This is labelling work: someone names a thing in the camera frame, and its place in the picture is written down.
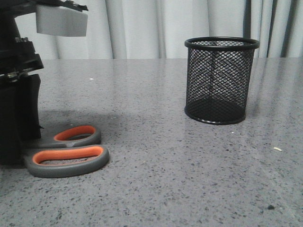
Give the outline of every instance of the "gray scissor handle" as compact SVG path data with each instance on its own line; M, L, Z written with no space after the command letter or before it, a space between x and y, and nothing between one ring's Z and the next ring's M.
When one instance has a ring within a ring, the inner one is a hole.
M46 160L61 160L96 156L72 164L44 165ZM100 145L80 148L31 149L25 152L24 163L33 176L44 178L68 177L91 173L103 167L109 160L109 151Z
M80 125L64 130L53 138L24 141L25 148L73 148L101 143L100 129L92 125Z

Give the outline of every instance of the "speckled gray surface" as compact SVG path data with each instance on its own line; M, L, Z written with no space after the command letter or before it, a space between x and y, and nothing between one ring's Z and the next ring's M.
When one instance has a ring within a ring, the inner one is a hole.
M42 136L94 124L111 159L62 179L1 166L0 226L303 226L302 58L255 60L247 118L225 126L184 114L185 59L44 65Z

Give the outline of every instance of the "black machine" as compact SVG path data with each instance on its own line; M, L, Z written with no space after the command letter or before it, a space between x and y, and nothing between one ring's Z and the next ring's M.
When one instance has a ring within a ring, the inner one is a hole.
M0 0L0 163L21 162L23 141L41 138L38 118L40 77L29 75L42 69L33 43L20 37L15 17L36 12L37 6L88 10L73 1Z

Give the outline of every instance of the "mesh pen holder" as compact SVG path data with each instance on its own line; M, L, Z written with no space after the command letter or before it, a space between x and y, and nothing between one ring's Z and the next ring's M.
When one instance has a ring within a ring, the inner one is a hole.
M254 51L259 41L237 37L202 37L188 47L185 113L209 124L245 119Z

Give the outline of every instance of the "white curtain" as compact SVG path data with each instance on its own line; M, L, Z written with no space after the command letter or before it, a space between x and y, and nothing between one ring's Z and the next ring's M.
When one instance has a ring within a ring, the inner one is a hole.
M42 59L186 58L202 36L260 40L255 57L302 57L303 0L75 0L87 5L86 37L36 33L35 14L16 18Z

